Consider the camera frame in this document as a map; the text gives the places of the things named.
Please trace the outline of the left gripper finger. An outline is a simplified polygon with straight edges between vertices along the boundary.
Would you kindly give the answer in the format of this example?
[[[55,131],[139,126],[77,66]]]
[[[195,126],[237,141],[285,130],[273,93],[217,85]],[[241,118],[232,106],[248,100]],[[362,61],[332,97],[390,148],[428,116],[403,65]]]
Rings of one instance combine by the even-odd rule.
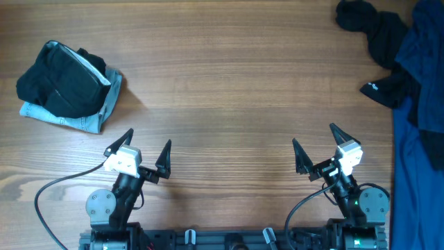
[[[171,175],[171,140],[165,144],[161,154],[159,155],[155,166],[157,167],[158,176]]]
[[[133,138],[134,129],[128,129],[118,140],[114,141],[110,146],[108,146],[103,155],[109,157],[112,154],[116,154],[119,148],[123,145],[130,145]]]

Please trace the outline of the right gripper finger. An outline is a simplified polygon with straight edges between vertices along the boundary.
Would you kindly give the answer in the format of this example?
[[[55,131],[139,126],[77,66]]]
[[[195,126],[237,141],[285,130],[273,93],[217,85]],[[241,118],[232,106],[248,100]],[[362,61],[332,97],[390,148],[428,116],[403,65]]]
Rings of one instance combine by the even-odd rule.
[[[295,151],[296,172],[299,174],[309,174],[314,166],[313,162],[299,144],[297,139],[292,139],[292,143]]]
[[[340,129],[335,123],[329,124],[329,128],[332,132],[332,135],[334,137],[334,140],[337,145],[343,144],[345,142],[349,142],[351,140],[355,141],[357,144],[361,144],[358,139],[352,137],[351,135],[344,132],[342,129]]]

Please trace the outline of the dark blue shorts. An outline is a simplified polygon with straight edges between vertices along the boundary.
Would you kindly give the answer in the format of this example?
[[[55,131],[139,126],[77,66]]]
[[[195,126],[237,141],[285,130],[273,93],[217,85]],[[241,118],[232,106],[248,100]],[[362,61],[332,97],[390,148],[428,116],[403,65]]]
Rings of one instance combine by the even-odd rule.
[[[395,60],[421,86],[418,127],[443,132],[443,2],[419,1]]]

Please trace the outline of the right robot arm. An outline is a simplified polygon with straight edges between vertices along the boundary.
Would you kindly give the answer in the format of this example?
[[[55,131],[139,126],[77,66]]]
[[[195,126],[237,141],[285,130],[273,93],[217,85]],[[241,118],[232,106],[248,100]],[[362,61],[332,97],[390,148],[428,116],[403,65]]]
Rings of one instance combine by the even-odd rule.
[[[364,152],[361,143],[336,124],[330,124],[336,142],[331,158],[314,164],[300,143],[292,139],[296,172],[307,174],[310,181],[323,179],[322,188],[298,202],[287,215],[284,235],[290,249],[387,249],[386,214],[391,197],[383,187],[374,183],[358,184],[352,175]],[[331,218],[318,228],[289,226],[289,222],[309,200],[320,194],[329,197],[343,217]]]

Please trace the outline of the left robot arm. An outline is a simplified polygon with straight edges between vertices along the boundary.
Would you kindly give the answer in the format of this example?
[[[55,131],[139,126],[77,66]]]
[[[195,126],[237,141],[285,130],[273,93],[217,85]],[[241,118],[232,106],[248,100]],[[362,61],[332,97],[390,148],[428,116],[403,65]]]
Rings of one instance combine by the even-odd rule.
[[[103,167],[107,172],[117,172],[112,189],[99,189],[87,198],[85,209],[90,218],[91,234],[81,235],[80,249],[154,249],[149,236],[140,223],[129,223],[138,198],[143,198],[145,182],[157,184],[171,175],[171,141],[161,151],[155,169],[141,166],[142,153],[130,145],[134,130],[129,129],[104,151]]]

